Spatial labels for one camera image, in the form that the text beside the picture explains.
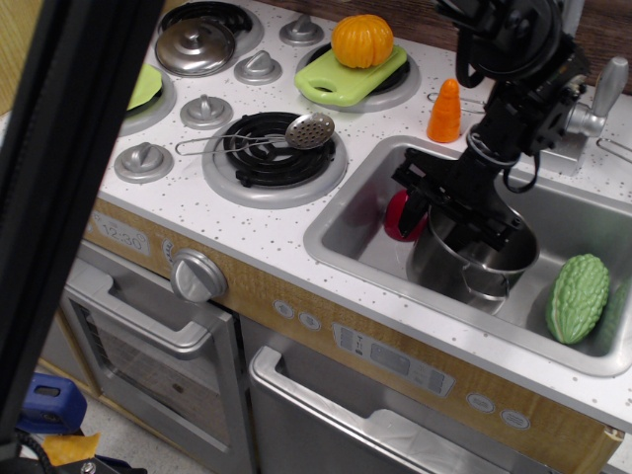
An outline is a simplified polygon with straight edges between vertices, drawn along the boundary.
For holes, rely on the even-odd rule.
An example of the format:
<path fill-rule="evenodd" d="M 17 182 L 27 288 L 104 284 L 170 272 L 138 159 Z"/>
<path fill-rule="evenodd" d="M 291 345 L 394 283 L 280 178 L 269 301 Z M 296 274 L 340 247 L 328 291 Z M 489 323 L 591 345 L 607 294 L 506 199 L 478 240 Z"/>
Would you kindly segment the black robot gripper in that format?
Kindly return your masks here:
<path fill-rule="evenodd" d="M 399 229 L 407 236 L 432 207 L 438 208 L 471 229 L 476 240 L 500 250 L 521 219 L 499 196 L 496 180 L 517 163 L 520 152 L 497 151 L 476 131 L 467 134 L 466 142 L 465 151 L 452 160 L 414 147 L 405 151 L 392 175 L 408 195 Z"/>

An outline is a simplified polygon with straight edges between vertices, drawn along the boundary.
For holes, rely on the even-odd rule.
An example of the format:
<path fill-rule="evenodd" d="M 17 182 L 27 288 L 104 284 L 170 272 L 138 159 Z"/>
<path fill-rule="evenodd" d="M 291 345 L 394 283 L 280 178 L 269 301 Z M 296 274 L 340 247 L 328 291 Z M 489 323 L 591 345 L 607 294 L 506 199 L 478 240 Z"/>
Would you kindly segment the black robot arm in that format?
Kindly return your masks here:
<path fill-rule="evenodd" d="M 458 83 L 495 84 L 458 159 L 406 151 L 393 175 L 408 196 L 397 228 L 407 237 L 437 208 L 469 239 L 502 250 L 526 225 L 500 198 L 496 181 L 506 182 L 522 155 L 537 159 L 563 137 L 586 90 L 589 62 L 564 33 L 554 1 L 438 1 L 435 9 L 458 29 Z"/>

